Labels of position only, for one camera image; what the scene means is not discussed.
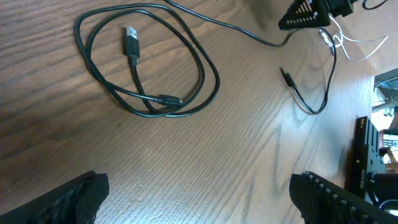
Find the white cable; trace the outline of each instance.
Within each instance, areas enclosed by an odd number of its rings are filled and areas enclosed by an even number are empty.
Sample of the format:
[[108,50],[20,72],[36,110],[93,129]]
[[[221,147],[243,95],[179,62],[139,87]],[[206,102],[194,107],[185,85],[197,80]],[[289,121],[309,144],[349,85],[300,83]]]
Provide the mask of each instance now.
[[398,200],[396,200],[396,199],[386,200],[385,202],[381,203],[379,208],[381,208],[385,203],[388,203],[388,202],[398,202]]
[[[333,17],[329,16],[329,18],[336,24],[337,28],[339,29],[339,33],[340,33],[340,37],[338,37],[337,35],[334,35],[334,36],[333,36],[333,40],[336,42],[336,49],[337,49],[338,47],[341,47],[341,48],[343,49],[344,54],[345,54],[346,57],[348,58],[348,60],[360,62],[360,61],[363,61],[363,60],[369,58],[369,57],[370,57],[371,55],[373,55],[377,50],[379,50],[379,48],[381,47],[381,45],[384,44],[385,41],[388,39],[388,36],[381,37],[381,38],[378,38],[378,39],[375,39],[375,40],[353,40],[353,39],[350,39],[350,38],[348,38],[347,36],[345,36],[345,35],[343,34],[343,29],[340,27],[339,23],[337,23],[337,21],[336,21]],[[326,44],[327,44],[329,47],[332,47],[333,44],[332,44],[331,41],[329,40],[328,36],[327,36],[324,32],[320,32],[320,34],[321,34],[323,40],[326,42]],[[368,54],[368,55],[365,56],[364,58],[359,59],[359,60],[354,60],[354,59],[352,59],[352,58],[348,55],[347,50],[346,50],[346,48],[344,47],[344,39],[346,39],[346,40],[348,40],[348,41],[351,41],[351,42],[357,42],[357,43],[369,43],[369,42],[375,42],[375,41],[378,41],[378,40],[381,40],[381,39],[382,39],[382,42],[381,42],[370,54]]]

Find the black plastic object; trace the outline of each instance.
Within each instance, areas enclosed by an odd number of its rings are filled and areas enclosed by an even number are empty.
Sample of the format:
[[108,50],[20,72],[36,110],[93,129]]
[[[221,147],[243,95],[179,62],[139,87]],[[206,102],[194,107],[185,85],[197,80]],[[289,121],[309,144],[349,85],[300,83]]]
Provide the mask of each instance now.
[[398,174],[368,173],[366,190],[374,195],[374,205],[383,210],[398,210]]
[[366,191],[366,176],[371,172],[386,173],[386,165],[379,155],[379,132],[368,117],[358,118],[354,138],[348,190],[366,201],[372,202]]
[[295,0],[279,21],[281,30],[314,28],[330,25],[329,13],[333,17],[353,13],[357,0]]
[[397,217],[313,172],[293,174],[289,192],[305,223],[398,223]]
[[90,224],[109,194],[108,176],[89,171],[0,216],[0,223]]

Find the wire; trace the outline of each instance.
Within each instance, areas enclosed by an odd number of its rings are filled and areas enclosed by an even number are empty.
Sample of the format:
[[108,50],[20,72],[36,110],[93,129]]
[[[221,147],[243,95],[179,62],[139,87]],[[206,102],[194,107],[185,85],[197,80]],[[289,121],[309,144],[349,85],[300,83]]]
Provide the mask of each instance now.
[[379,206],[379,208],[382,209],[383,205],[384,205],[385,203],[389,203],[389,202],[398,202],[398,200],[397,200],[397,199],[386,200],[385,202],[381,203],[381,205]]
[[191,14],[191,15],[197,17],[197,18],[203,19],[203,20],[208,21],[208,22],[212,22],[212,23],[214,23],[214,24],[217,24],[217,25],[220,25],[220,26],[223,26],[223,27],[228,27],[228,28],[237,30],[237,31],[239,31],[239,32],[241,32],[241,33],[247,35],[248,37],[250,37],[250,38],[252,38],[252,39],[254,39],[254,40],[256,40],[256,41],[258,41],[258,42],[260,42],[260,43],[262,43],[262,44],[271,46],[271,47],[283,47],[283,46],[285,46],[286,43],[289,41],[290,37],[293,35],[293,33],[296,32],[296,30],[294,30],[294,31],[292,31],[292,32],[289,32],[289,33],[287,34],[285,40],[284,40],[282,43],[280,43],[280,44],[274,44],[274,43],[268,42],[268,41],[266,41],[266,40],[263,40],[263,39],[261,39],[260,37],[258,37],[258,36],[256,36],[256,35],[252,34],[251,32],[249,32],[249,31],[247,31],[247,30],[244,30],[244,29],[242,29],[242,28],[240,28],[240,27],[237,27],[237,26],[234,26],[234,25],[231,25],[231,24],[227,24],[227,23],[225,23],[225,22],[220,22],[220,21],[217,21],[217,20],[215,20],[215,19],[209,18],[209,17],[204,16],[204,15],[202,15],[202,14],[199,14],[199,13],[197,13],[197,12],[195,12],[195,11],[192,11],[192,10],[190,10],[190,9],[187,9],[186,7],[183,7],[183,6],[181,6],[181,5],[179,5],[179,4],[175,3],[175,2],[173,2],[173,1],[171,1],[171,0],[164,0],[164,1],[165,1],[167,4],[170,4],[171,6],[176,7],[177,9],[179,9],[179,10],[181,10],[181,11],[184,11],[184,12],[186,12],[186,13],[189,13],[189,14]]
[[[279,43],[279,44],[275,44],[272,42],[268,42],[256,35],[254,35],[253,33],[244,30],[240,27],[231,25],[231,24],[227,24],[224,22],[220,22],[214,19],[211,19],[209,17],[206,17],[204,15],[201,15],[197,12],[191,11],[173,1],[170,0],[164,0],[167,4],[170,4],[171,6],[174,6],[184,12],[187,12],[195,17],[198,17],[200,19],[203,19],[205,21],[208,22],[212,22],[214,24],[223,26],[223,27],[228,27],[231,29],[234,29],[236,31],[239,31],[245,35],[247,35],[248,37],[264,44],[264,45],[268,45],[271,47],[283,47],[286,45],[286,43],[289,41],[290,37],[296,33],[298,31],[297,30],[293,30],[291,32],[289,32],[286,36],[286,38],[284,39],[283,42]],[[190,109],[190,110],[186,110],[183,112],[178,112],[181,109],[183,109],[184,107],[186,107],[188,104],[190,104],[199,94],[201,88],[203,87],[204,84],[204,80],[205,80],[205,69],[204,66],[200,60],[200,57],[197,53],[197,51],[195,50],[195,48],[192,46],[192,44],[179,32],[177,31],[173,26],[171,26],[168,22],[166,22],[165,20],[157,17],[156,15],[154,15],[153,13],[143,10],[143,9],[136,9],[136,8],[140,8],[140,7],[151,7],[151,8],[156,8],[156,9],[161,9],[164,10],[166,12],[168,12],[176,21],[178,21],[178,23],[182,26],[183,30],[187,33],[189,39],[191,39],[191,41],[193,42],[193,44],[197,47],[197,49],[200,51],[200,53],[204,56],[204,58],[206,59],[206,61],[208,62],[208,64],[210,65],[214,76],[215,76],[215,87],[213,89],[213,91],[211,92],[210,96],[200,105]],[[80,27],[81,27],[81,23],[90,16],[93,16],[95,14],[99,14],[102,12],[110,12],[110,11],[118,11],[118,10],[123,10],[121,12],[117,12],[109,17],[107,17],[106,19],[104,19],[103,21],[101,21],[99,24],[97,24],[97,26],[91,31],[90,35],[87,38],[87,44],[84,45],[82,38],[81,38],[81,34],[80,34]],[[138,74],[137,74],[137,62],[136,59],[137,58],[132,58],[129,57],[129,66],[131,68],[131,72],[132,72],[132,78],[134,80],[134,83],[137,86],[137,91],[133,92],[130,90],[126,90],[120,86],[117,86],[113,83],[108,82],[105,77],[102,75],[102,73],[98,70],[98,67],[95,65],[95,63],[92,61],[91,59],[91,50],[92,50],[92,46],[93,46],[93,42],[94,39],[96,37],[96,35],[98,34],[98,32],[110,21],[112,21],[113,19],[116,19],[118,17],[127,15],[127,14],[132,14],[132,13],[141,13],[144,15],[147,15],[151,18],[153,18],[155,21],[160,22],[161,24],[163,24],[164,26],[166,26],[166,28],[168,28],[169,30],[171,30],[183,43],[184,45],[189,49],[192,57],[194,58],[197,67],[198,67],[198,72],[200,74],[200,81],[197,85],[197,87],[195,88],[195,91],[193,92],[193,94],[184,102],[182,102],[182,104],[180,106],[177,107],[166,107],[162,110],[157,110],[155,109],[150,103],[149,101],[154,101],[156,103],[161,103],[163,102],[161,98],[156,97],[156,96],[151,96],[151,95],[147,95],[141,85],[141,81],[139,80]],[[324,30],[332,39],[331,35],[323,28],[320,28],[321,30]],[[171,118],[179,118],[179,117],[184,117],[184,116],[188,116],[194,113],[199,112],[200,110],[202,110],[203,108],[205,108],[206,106],[208,106],[215,98],[218,90],[220,89],[220,76],[218,74],[218,71],[214,65],[214,63],[211,61],[211,58],[208,56],[208,54],[206,53],[206,51],[204,50],[204,48],[200,45],[200,43],[197,41],[196,37],[193,35],[193,33],[191,32],[190,28],[187,26],[187,24],[184,22],[184,20],[175,12],[173,11],[171,8],[161,5],[161,4],[145,4],[145,3],[138,3],[138,4],[127,4],[127,5],[121,5],[121,6],[113,6],[113,7],[105,7],[105,8],[101,8],[101,9],[95,9],[92,11],[88,11],[84,14],[82,14],[75,22],[74,25],[74,36],[75,36],[75,40],[76,40],[76,44],[77,47],[81,53],[81,56],[83,57],[83,59],[86,62],[86,67],[88,69],[88,71],[91,73],[92,76],[94,76],[114,97],[115,99],[128,111],[130,111],[133,114],[136,114],[138,116],[142,116],[142,117],[146,117],[146,118],[156,118],[156,117],[161,117],[161,116],[166,116],[166,117],[171,117]],[[296,94],[298,95],[298,97],[302,100],[302,102],[306,105],[306,107],[313,113],[313,114],[318,114],[321,113],[327,104],[327,99],[328,99],[328,91],[329,91],[329,87],[330,87],[330,82],[331,82],[331,78],[333,76],[333,72],[335,70],[335,66],[336,66],[336,55],[335,55],[335,61],[333,62],[333,68],[329,77],[329,81],[327,84],[327,88],[325,91],[325,97],[322,103],[321,108],[318,111],[314,111],[311,109],[311,107],[309,106],[309,104],[304,100],[304,98],[302,97],[302,95],[300,94],[300,92],[298,91],[298,89],[295,89]],[[149,109],[149,112],[147,111],[139,111],[135,108],[133,108],[131,105],[129,105],[120,95],[118,92],[124,93],[126,95],[129,96],[133,96],[133,97],[137,97],[143,100],[144,104],[146,105],[146,107]]]
[[[379,48],[385,43],[385,41],[388,39],[388,36],[384,36],[384,37],[381,37],[381,38],[378,38],[378,39],[375,39],[375,40],[354,40],[354,39],[350,39],[350,38],[348,38],[347,36],[345,36],[344,35],[344,33],[343,33],[343,29],[341,28],[341,26],[339,25],[339,23],[333,18],[333,17],[329,17],[335,24],[336,24],[336,26],[337,26],[337,28],[339,29],[339,33],[340,33],[340,37],[338,37],[337,35],[334,35],[333,36],[333,40],[337,40],[338,41],[338,43],[336,44],[336,48],[338,48],[338,47],[341,47],[342,49],[343,49],[343,52],[344,52],[344,54],[346,55],[346,57],[347,57],[347,59],[348,60],[352,60],[352,61],[355,61],[355,62],[361,62],[361,61],[363,61],[363,60],[366,60],[367,58],[369,58],[370,56],[372,56],[377,50],[379,50]],[[331,42],[330,42],[330,40],[326,37],[326,36],[324,36],[323,35],[323,32],[321,32],[321,36],[323,37],[323,40],[326,42],[326,44],[328,44],[329,45],[329,47],[331,47]],[[351,42],[359,42],[359,43],[370,43],[370,42],[375,42],[375,41],[379,41],[379,40],[382,40],[381,41],[381,43],[370,53],[370,54],[368,54],[367,56],[365,56],[364,58],[361,58],[361,59],[352,59],[349,55],[348,55],[348,53],[347,53],[347,50],[346,50],[346,48],[345,48],[345,46],[344,46],[344,39],[346,39],[346,40],[348,40],[348,41],[351,41]]]
[[368,7],[366,6],[367,1],[368,1],[368,0],[363,0],[363,2],[362,2],[362,7],[363,7],[364,9],[366,9],[366,10],[373,10],[373,9],[377,9],[378,7],[382,6],[382,5],[383,5],[384,3],[386,3],[388,0],[384,0],[382,3],[378,4],[377,6],[370,7],[370,8],[368,8]]
[[[210,96],[207,98],[207,100],[205,100],[202,104],[200,104],[190,110],[184,111],[184,112],[177,112],[178,110],[184,108],[189,103],[191,103],[199,94],[199,92],[204,84],[204,81],[205,81],[205,69],[203,67],[203,64],[202,64],[200,57],[199,57],[197,51],[195,50],[195,48],[179,31],[177,31],[168,22],[157,17],[156,15],[154,15],[151,12],[145,11],[143,9],[133,9],[133,8],[138,8],[138,7],[151,7],[151,8],[161,9],[161,10],[168,12],[172,17],[174,17],[174,19],[176,19],[178,21],[178,23],[182,26],[182,28],[187,33],[187,35],[189,36],[191,41],[195,44],[197,49],[201,52],[201,54],[204,56],[206,61],[209,63],[209,65],[214,73],[214,76],[215,76],[215,87],[214,87],[213,91],[211,92]],[[80,34],[80,26],[81,26],[81,23],[83,22],[83,20],[86,19],[87,17],[90,17],[95,14],[99,14],[102,12],[121,10],[121,9],[126,9],[126,10],[115,13],[112,16],[109,16],[108,18],[101,21],[92,30],[91,34],[88,37],[87,45],[85,47],[83,44],[83,41],[81,39],[81,34]],[[117,86],[113,83],[106,81],[104,76],[102,76],[101,72],[98,70],[97,66],[94,64],[94,62],[91,59],[91,49],[92,49],[93,41],[94,41],[96,35],[98,34],[98,32],[107,23],[109,23],[113,19],[118,18],[120,16],[124,16],[126,14],[132,14],[132,13],[141,13],[141,14],[147,15],[147,16],[153,18],[154,20],[156,20],[157,22],[160,22],[161,24],[166,26],[166,28],[170,29],[185,44],[185,46],[189,49],[190,53],[192,54],[193,58],[195,59],[195,62],[197,64],[197,67],[199,70],[200,81],[199,81],[195,91],[193,92],[193,94],[185,102],[183,102],[180,106],[178,106],[176,108],[167,107],[165,109],[165,111],[159,111],[159,110],[156,110],[155,108],[153,108],[147,102],[145,104],[149,108],[149,112],[144,112],[144,111],[139,111],[139,110],[134,109],[124,99],[121,98],[121,96],[119,95],[119,93],[117,93],[117,91],[127,94],[127,95],[130,95],[130,96],[141,98],[143,100],[157,101],[157,98],[154,98],[152,96],[147,96],[145,94],[145,92],[142,88],[141,82],[139,81],[139,78],[138,78],[136,63],[132,63],[132,60],[130,60],[129,64],[130,64],[130,67],[132,70],[133,79],[137,85],[138,93],[126,90],[124,88],[121,88],[120,86]],[[119,103],[123,107],[125,107],[125,109],[127,109],[128,111],[130,111],[138,116],[143,116],[146,118],[155,118],[155,117],[160,117],[160,116],[168,116],[168,117],[178,118],[178,117],[191,115],[193,113],[196,113],[196,112],[202,110],[204,107],[209,105],[214,100],[214,98],[220,88],[220,76],[218,74],[218,71],[217,71],[214,63],[211,61],[210,57],[207,55],[207,53],[205,52],[203,47],[199,44],[199,42],[197,41],[195,36],[192,34],[191,30],[186,25],[186,23],[183,21],[183,19],[175,11],[171,10],[167,6],[163,6],[160,4],[127,4],[127,5],[123,5],[123,6],[113,6],[113,7],[106,7],[106,8],[102,8],[102,9],[95,9],[95,10],[92,10],[92,11],[82,14],[76,20],[75,26],[74,26],[74,35],[75,35],[75,39],[76,39],[76,43],[79,48],[79,51],[86,62],[88,71],[115,97],[115,99],[117,99],[119,101]]]
[[309,112],[311,112],[312,114],[320,114],[323,110],[325,110],[326,105],[328,103],[328,95],[329,95],[329,89],[330,89],[330,83],[331,83],[331,78],[335,72],[335,68],[336,68],[336,62],[337,62],[337,53],[336,53],[336,44],[334,42],[334,40],[332,39],[331,34],[324,28],[317,28],[322,30],[330,39],[331,39],[331,43],[332,43],[332,49],[334,51],[334,60],[333,60],[333,66],[331,68],[331,72],[330,72],[330,76],[328,79],[328,83],[326,85],[326,89],[325,89],[325,94],[323,95],[323,101],[322,104],[319,108],[319,110],[314,110],[312,109],[312,107],[307,103],[307,101],[304,99],[304,97],[301,95],[299,89],[297,88],[296,85],[292,85],[292,88],[294,90],[294,92],[297,94],[298,98],[300,99],[300,101],[303,103],[303,105],[309,110]]

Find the desk surface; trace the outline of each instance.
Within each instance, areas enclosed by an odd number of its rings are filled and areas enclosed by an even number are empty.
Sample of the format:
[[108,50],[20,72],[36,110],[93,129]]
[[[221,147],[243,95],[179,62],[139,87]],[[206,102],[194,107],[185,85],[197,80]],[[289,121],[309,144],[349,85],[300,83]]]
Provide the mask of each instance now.
[[[290,1],[177,2],[273,42],[286,35],[277,21]],[[339,54],[327,109],[309,116],[279,66],[311,105],[320,105],[333,58],[315,29],[275,49],[178,11],[217,66],[220,92],[193,116],[140,118],[86,71],[72,32],[83,12],[125,3],[132,1],[16,0],[0,6],[0,213],[88,170],[110,180],[98,223],[297,223],[288,191],[292,173],[312,170],[344,184],[355,119],[371,111],[369,62],[347,62]],[[87,19],[83,35],[103,16]],[[95,40],[93,58],[106,78],[135,89],[122,54],[122,26],[138,31],[146,92],[186,96],[198,78],[195,62],[171,32],[142,15],[111,22]],[[205,68],[205,87],[193,105],[213,89]]]

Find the cable plug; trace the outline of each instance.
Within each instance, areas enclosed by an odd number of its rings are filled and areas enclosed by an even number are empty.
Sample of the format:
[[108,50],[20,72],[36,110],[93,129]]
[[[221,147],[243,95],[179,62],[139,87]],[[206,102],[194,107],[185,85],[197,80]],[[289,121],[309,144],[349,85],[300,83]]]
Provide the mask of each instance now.
[[176,96],[169,96],[169,95],[159,95],[157,97],[160,99],[160,102],[158,102],[161,105],[164,106],[181,106],[182,105],[182,100]]
[[283,75],[283,77],[284,77],[284,79],[285,79],[285,81],[286,81],[286,84],[287,84],[289,87],[297,88],[297,86],[296,86],[296,84],[294,83],[293,78],[292,78],[292,76],[290,75],[290,73],[289,73],[289,72],[286,73],[285,70],[284,70],[284,68],[282,68],[282,67],[279,67],[279,70],[280,70],[280,72],[282,73],[282,75]]
[[139,41],[137,39],[137,31],[131,26],[127,27],[125,53],[134,60],[139,58]]

